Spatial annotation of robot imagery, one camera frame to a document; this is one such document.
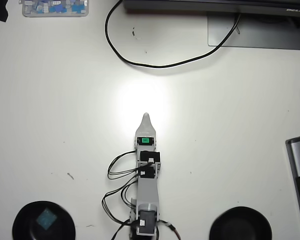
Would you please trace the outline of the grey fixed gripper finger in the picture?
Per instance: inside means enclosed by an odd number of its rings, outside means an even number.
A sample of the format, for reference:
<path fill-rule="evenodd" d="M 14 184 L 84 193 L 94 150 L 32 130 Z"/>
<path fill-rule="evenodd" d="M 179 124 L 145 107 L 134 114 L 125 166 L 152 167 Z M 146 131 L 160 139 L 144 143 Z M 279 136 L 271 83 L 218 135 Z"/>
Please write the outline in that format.
<path fill-rule="evenodd" d="M 145 112 L 142 116 L 141 123 L 135 132 L 136 137 L 155 137 L 156 130 L 153 127 L 150 115 Z"/>

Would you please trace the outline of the grey gripper body with motor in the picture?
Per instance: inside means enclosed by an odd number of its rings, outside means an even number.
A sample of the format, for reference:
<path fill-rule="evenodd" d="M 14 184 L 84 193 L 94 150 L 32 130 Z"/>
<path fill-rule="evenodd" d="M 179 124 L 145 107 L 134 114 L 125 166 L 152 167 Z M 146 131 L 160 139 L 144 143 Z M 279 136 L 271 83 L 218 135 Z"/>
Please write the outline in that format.
<path fill-rule="evenodd" d="M 154 136 L 136 136 L 134 139 L 134 149 L 136 151 L 154 152 L 157 149 L 157 140 Z"/>

